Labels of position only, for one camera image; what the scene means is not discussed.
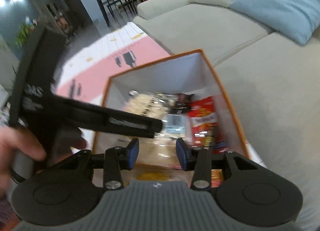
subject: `green plant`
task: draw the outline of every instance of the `green plant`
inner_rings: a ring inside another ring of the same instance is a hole
[[[22,45],[26,43],[33,29],[34,29],[33,25],[26,24],[26,23],[23,23],[20,26],[20,31],[16,38],[16,44],[18,47],[22,47]]]

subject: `screw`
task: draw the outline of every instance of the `screw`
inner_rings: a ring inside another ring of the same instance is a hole
[[[106,187],[107,187],[107,189],[110,189],[110,190],[117,189],[117,188],[121,187],[121,183],[116,180],[111,180],[106,183]]]
[[[196,180],[193,185],[198,189],[204,189],[209,187],[209,182],[206,180]]]
[[[162,187],[162,184],[157,182],[157,183],[153,183],[152,184],[155,188],[161,188]]]

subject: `storage box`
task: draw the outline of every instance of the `storage box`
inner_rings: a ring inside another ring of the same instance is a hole
[[[104,106],[123,110],[130,99],[131,90],[195,93],[198,99],[212,96],[219,128],[229,149],[249,157],[239,119],[217,73],[202,50],[170,56],[111,77],[104,95]],[[104,153],[113,146],[126,146],[130,139],[128,136],[96,133],[93,153]],[[186,143],[192,145],[190,142],[192,139],[186,138]]]

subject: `black table leg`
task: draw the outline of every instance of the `black table leg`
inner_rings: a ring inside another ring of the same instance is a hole
[[[106,12],[103,4],[102,4],[102,1],[101,1],[101,0],[97,0],[97,3],[98,3],[99,8],[100,8],[100,10],[101,10],[101,12],[102,12],[102,15],[103,15],[103,17],[104,17],[104,20],[105,20],[106,23],[107,23],[107,26],[110,27],[110,21],[109,21],[109,19],[108,19],[107,12]]]

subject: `red snack bag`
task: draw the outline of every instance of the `red snack bag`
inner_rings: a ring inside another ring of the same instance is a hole
[[[191,111],[188,112],[190,117],[193,144],[195,146],[213,146],[216,142],[222,142],[223,136],[217,129],[218,121],[215,113],[212,97],[190,103]]]

